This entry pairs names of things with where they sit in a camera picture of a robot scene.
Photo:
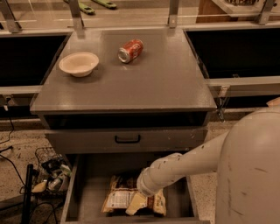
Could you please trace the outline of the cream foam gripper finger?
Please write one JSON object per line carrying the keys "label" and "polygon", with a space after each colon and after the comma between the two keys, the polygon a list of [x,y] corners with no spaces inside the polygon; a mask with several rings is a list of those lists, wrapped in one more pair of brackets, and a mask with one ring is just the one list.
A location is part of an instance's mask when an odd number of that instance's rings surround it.
{"label": "cream foam gripper finger", "polygon": [[131,202],[129,203],[128,208],[125,213],[132,216],[139,209],[147,207],[147,198],[142,195],[140,192],[137,192],[133,195]]}

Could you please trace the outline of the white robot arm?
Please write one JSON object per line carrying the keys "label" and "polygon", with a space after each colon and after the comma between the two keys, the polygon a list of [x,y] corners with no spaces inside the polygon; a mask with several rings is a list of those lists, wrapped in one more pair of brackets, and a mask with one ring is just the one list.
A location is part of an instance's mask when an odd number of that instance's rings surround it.
{"label": "white robot arm", "polygon": [[215,224],[280,224],[280,106],[244,116],[230,131],[182,155],[155,160],[139,175],[145,197],[189,175],[217,173]]}

